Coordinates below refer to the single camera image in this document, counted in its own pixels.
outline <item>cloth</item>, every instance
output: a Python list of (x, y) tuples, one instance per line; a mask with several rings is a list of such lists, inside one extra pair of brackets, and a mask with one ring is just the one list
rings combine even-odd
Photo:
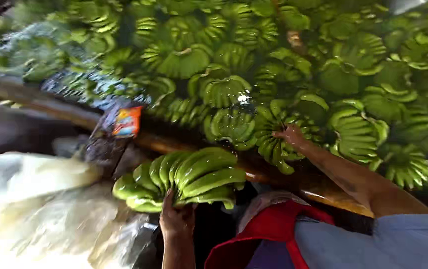
[(206, 259), (205, 268), (244, 269), (260, 240), (266, 239), (282, 242), (296, 269), (308, 269), (295, 241), (295, 223), (301, 215), (333, 224), (327, 213), (293, 200), (271, 205), (254, 216), (237, 237), (214, 247)]
[[(373, 236), (301, 218), (295, 226), (295, 240), (310, 269), (428, 269), (427, 214), (378, 218)], [(294, 266), (281, 242), (263, 241), (246, 268)]]

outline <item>blue shirt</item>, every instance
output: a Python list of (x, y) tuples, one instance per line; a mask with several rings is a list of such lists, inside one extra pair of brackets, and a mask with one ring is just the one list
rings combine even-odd
[[(301, 217), (295, 240), (310, 269), (428, 269), (428, 214), (375, 221), (373, 235)], [(285, 243), (264, 240), (247, 269), (294, 269)]]

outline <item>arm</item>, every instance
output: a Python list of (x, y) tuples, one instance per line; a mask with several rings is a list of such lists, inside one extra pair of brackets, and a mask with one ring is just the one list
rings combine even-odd
[(272, 135), (284, 138), (342, 190), (370, 209), (376, 217), (428, 214), (427, 206), (390, 180), (366, 167), (335, 156), (303, 138), (297, 125), (289, 125), (286, 131), (273, 132)]
[(169, 190), (164, 198), (160, 225), (164, 238), (162, 269), (195, 269), (194, 206), (182, 209), (172, 206), (174, 193)]

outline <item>forearm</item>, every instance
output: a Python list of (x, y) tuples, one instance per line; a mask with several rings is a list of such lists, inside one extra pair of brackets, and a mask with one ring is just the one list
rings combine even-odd
[(420, 201), (366, 167), (335, 156), (307, 140), (293, 146), (376, 217), (428, 213), (428, 207)]
[(195, 269), (192, 235), (167, 235), (164, 237), (162, 269)]

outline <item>shoulder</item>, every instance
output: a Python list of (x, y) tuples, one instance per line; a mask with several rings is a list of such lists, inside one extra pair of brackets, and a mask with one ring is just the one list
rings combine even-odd
[(373, 239), (396, 263), (410, 268), (428, 268), (428, 214), (378, 218)]

